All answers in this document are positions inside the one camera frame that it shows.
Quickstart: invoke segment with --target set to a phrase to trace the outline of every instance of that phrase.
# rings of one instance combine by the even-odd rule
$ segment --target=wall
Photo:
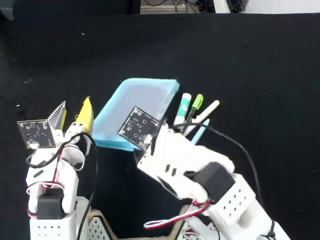
[[[320,0],[249,0],[245,13],[320,13]]]

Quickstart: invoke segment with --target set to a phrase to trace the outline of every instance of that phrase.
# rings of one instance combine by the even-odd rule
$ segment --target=light blue tray
[[[117,134],[130,111],[137,106],[160,120],[180,84],[174,79],[129,78],[121,83],[94,120],[97,146],[133,151],[134,146]]]

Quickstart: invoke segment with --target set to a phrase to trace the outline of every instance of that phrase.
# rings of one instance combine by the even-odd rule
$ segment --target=light blue pen
[[[203,122],[203,124],[206,126],[208,126],[209,123],[210,123],[209,118]],[[196,145],[198,143],[199,139],[201,138],[202,134],[204,134],[205,130],[206,130],[206,128],[204,126],[199,128],[199,130],[196,132],[196,134],[194,135],[194,137],[191,140],[191,143],[193,145]]]

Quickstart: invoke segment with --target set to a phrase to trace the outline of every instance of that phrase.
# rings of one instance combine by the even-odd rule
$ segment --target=white marker
[[[218,100],[215,100],[213,103],[211,103],[202,113],[200,113],[196,118],[192,119],[192,123],[201,123],[203,120],[205,120],[209,114],[211,114],[218,106],[220,102]],[[188,126],[183,134],[183,136],[187,136],[193,129],[195,129],[196,126]]]

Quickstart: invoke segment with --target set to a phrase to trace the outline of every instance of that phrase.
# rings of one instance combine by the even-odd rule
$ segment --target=green marker cap
[[[199,110],[203,102],[204,102],[204,96],[202,94],[198,94],[192,104],[192,108]]]

